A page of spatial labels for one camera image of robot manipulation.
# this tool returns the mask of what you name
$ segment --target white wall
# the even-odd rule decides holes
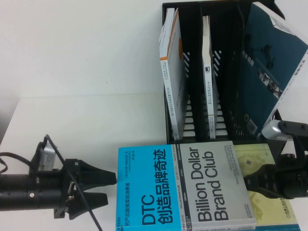
[[[0,141],[20,97],[162,92],[157,46],[168,1],[0,1]],[[308,2],[277,4],[308,37]]]

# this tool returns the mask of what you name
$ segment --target black cable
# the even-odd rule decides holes
[[[34,168],[33,164],[30,161],[28,161],[27,159],[25,159],[25,158],[23,158],[19,155],[16,155],[14,153],[0,153],[0,156],[7,156],[7,157],[10,157],[10,158],[19,160],[19,161],[23,162],[24,164],[28,165],[30,167],[30,169],[35,172],[35,168]],[[0,171],[0,174],[2,174],[3,172],[6,172],[8,170],[8,166],[1,158],[0,158],[0,163],[5,166],[5,168]]]
[[[49,141],[49,143],[51,144],[51,146],[52,146],[52,148],[54,149],[54,151],[56,152],[56,154],[58,155],[58,157],[59,157],[59,159],[61,160],[61,162],[62,162],[64,168],[66,169],[68,175],[70,176],[70,178],[72,179],[72,181],[73,181],[74,184],[76,185],[77,190],[80,192],[81,199],[82,199],[82,201],[83,201],[85,207],[86,207],[87,210],[89,211],[89,213],[90,213],[90,215],[91,215],[91,217],[92,217],[94,223],[96,224],[98,230],[99,230],[99,231],[103,231],[102,228],[101,228],[101,226],[100,226],[100,224],[98,223],[98,221],[97,221],[97,219],[96,219],[96,217],[95,217],[93,211],[91,210],[91,208],[90,208],[90,206],[89,206],[89,204],[88,204],[88,202],[87,202],[85,196],[83,195],[83,192],[82,192],[82,190],[80,189],[80,187],[79,187],[79,185],[78,185],[76,179],[74,178],[73,174],[68,170],[68,168],[67,168],[67,166],[66,166],[66,163],[65,163],[65,160],[63,159],[63,157],[62,157],[61,154],[59,153],[57,147],[54,145],[54,143],[52,142],[52,140],[51,140],[51,138],[49,137],[49,135],[46,135],[45,137],[46,137],[46,139]]]

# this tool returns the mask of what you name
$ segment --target barcode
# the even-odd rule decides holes
[[[254,227],[253,226],[245,226],[245,227],[240,227],[239,230],[252,230]]]
[[[196,231],[227,231],[227,230],[230,230],[230,228],[226,229],[226,228],[218,228],[218,229],[202,229],[202,230],[196,230]]]
[[[252,218],[252,217],[251,217],[251,213],[250,213],[250,209],[249,209],[249,205],[248,205],[248,204],[245,204],[244,206],[245,206],[245,210],[246,210],[247,216],[248,216],[249,218]]]
[[[252,119],[249,120],[248,124],[247,124],[247,129],[251,134],[255,134],[256,130],[258,129],[258,127],[255,125],[255,123],[252,121]]]

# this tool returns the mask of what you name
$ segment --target book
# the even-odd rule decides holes
[[[275,164],[266,143],[235,145],[243,176],[256,172],[264,164]],[[300,231],[289,200],[269,199],[258,192],[249,191],[250,201],[259,231]]]
[[[258,136],[294,79],[307,74],[307,58],[306,38],[260,2],[251,4],[238,90],[249,136]]]
[[[178,9],[167,9],[159,37],[159,54],[173,138],[180,141],[184,130],[188,92]]]
[[[256,219],[231,141],[120,148],[116,230],[250,230]]]
[[[217,118],[218,90],[214,76],[212,57],[213,54],[211,43],[210,16],[203,16],[202,59],[204,90],[206,98],[207,120],[209,125],[209,136],[210,139],[213,140],[216,137],[215,124]]]
[[[202,103],[203,103],[203,105],[206,104],[205,96],[202,99]],[[218,100],[217,116],[215,117],[215,140],[216,141],[221,141],[220,139],[225,140],[226,138],[228,138],[228,132],[226,130],[226,124],[224,122],[225,122],[225,119],[223,117],[221,105],[220,105],[220,102]],[[210,133],[208,121],[207,121],[207,124],[206,124],[206,129],[207,129],[208,133]]]

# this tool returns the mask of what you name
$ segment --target billion dollar brand club book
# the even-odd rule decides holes
[[[238,99],[247,132],[256,137],[299,75],[307,75],[308,42],[260,2],[251,4],[244,32]]]
[[[183,137],[188,100],[179,9],[168,8],[159,37],[159,55],[173,138]]]
[[[117,231],[251,230],[231,141],[120,148]]]

